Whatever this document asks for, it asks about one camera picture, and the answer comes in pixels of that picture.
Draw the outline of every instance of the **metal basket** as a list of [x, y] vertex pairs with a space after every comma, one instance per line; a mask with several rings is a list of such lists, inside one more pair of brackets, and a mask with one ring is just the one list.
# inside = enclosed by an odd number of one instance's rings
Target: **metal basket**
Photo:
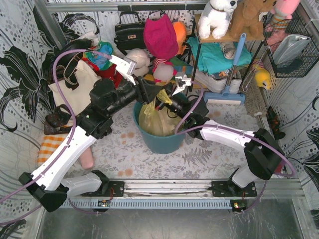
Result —
[[271, 50], [268, 50], [268, 56], [270, 58], [276, 78], [304, 77], [319, 60], [319, 50], [313, 41], [312, 36], [307, 31], [301, 17], [296, 12], [293, 14], [293, 19], [283, 20], [273, 25], [270, 25], [271, 17], [271, 14], [267, 15], [263, 32], [265, 37], [265, 46], [268, 45], [267, 40], [273, 36], [274, 33], [277, 33], [280, 30], [285, 31], [285, 33], [288, 34], [300, 34], [311, 38], [308, 45], [297, 58], [280, 63], [278, 65], [276, 65], [274, 62], [273, 53], [276, 51], [281, 41], [269, 45]]

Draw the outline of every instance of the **black handbag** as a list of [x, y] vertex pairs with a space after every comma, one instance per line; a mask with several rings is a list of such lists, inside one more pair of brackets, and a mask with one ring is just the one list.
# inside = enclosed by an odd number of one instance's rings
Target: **black handbag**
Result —
[[[122, 24], [121, 16], [123, 15], [135, 15], [138, 18], [138, 22]], [[114, 42], [120, 51], [133, 50], [135, 48], [146, 48], [144, 43], [144, 27], [145, 23], [139, 18], [139, 15], [135, 11], [124, 11], [120, 14], [120, 22], [115, 25]]]

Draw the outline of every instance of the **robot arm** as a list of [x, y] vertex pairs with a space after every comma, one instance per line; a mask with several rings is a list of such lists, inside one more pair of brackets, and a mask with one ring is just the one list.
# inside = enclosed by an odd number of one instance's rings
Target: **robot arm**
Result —
[[[71, 142], [67, 144], [70, 137], [69, 134], [44, 164], [34, 170], [32, 174], [23, 173], [19, 178], [19, 181], [25, 185], [37, 176], [42, 176], [27, 187], [27, 190], [49, 212], [59, 208], [68, 197], [96, 191], [103, 194], [108, 189], [109, 179], [98, 170], [78, 178], [63, 179], [63, 177], [86, 148], [111, 132], [112, 115], [115, 112], [135, 100], [143, 104], [149, 104], [162, 89], [165, 89], [168, 95], [172, 95], [173, 104], [166, 106], [181, 118], [189, 112], [197, 101], [197, 99], [188, 101], [175, 94], [176, 91], [180, 91], [181, 88], [184, 88], [190, 82], [188, 79], [184, 79], [184, 74], [181, 74], [181, 79], [177, 78], [177, 88], [173, 90], [172, 83], [161, 87], [147, 82], [141, 77], [132, 76], [134, 62], [127, 62], [115, 56], [112, 57], [111, 61], [117, 64], [116, 69], [128, 80], [127, 83], [115, 89], [115, 85], [110, 79], [105, 78], [97, 81], [90, 92], [90, 105], [79, 115], [76, 121], [77, 126]], [[201, 99], [198, 106], [186, 119], [184, 127], [192, 128], [193, 126], [205, 124], [219, 125], [205, 117], [207, 114], [206, 103]], [[243, 131], [243, 133], [258, 137], [280, 150], [266, 130], [260, 129], [258, 132]], [[213, 140], [245, 152], [248, 166], [242, 167], [231, 176], [227, 184], [228, 188], [225, 190], [240, 191], [256, 178], [267, 180], [281, 162], [280, 158], [271, 154], [270, 150], [267, 151], [267, 149], [257, 145], [255, 142], [251, 142], [244, 136], [220, 128], [204, 127], [203, 129], [190, 131], [189, 135], [201, 140]], [[63, 154], [42, 175], [44, 169], [48, 167], [65, 146], [67, 148]]]

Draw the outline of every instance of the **patterned floor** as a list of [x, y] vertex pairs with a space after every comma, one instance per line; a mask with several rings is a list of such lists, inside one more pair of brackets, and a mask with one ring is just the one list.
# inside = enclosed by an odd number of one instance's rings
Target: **patterned floor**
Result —
[[[246, 163], [243, 152], [228, 146], [186, 136], [174, 153], [152, 153], [135, 126], [134, 104], [113, 116], [113, 133], [92, 146], [95, 169], [109, 178], [228, 178]], [[208, 116], [215, 121], [243, 130], [257, 130], [256, 119], [247, 115], [244, 106], [209, 105]], [[84, 174], [80, 164], [73, 165], [68, 177]]]

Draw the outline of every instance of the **teal bucket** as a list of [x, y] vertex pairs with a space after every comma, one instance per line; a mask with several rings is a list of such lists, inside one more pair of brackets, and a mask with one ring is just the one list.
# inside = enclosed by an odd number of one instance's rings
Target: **teal bucket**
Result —
[[145, 132], [140, 126], [139, 126], [139, 115], [142, 108], [142, 104], [137, 102], [133, 108], [133, 119], [137, 127], [142, 133], [142, 138], [147, 145], [147, 147], [153, 152], [153, 153], [159, 153], [159, 154], [168, 154], [173, 153], [174, 151], [178, 150], [181, 146], [181, 143], [183, 142], [185, 138], [185, 134], [180, 135], [171, 135], [171, 136], [154, 136], [147, 132]]

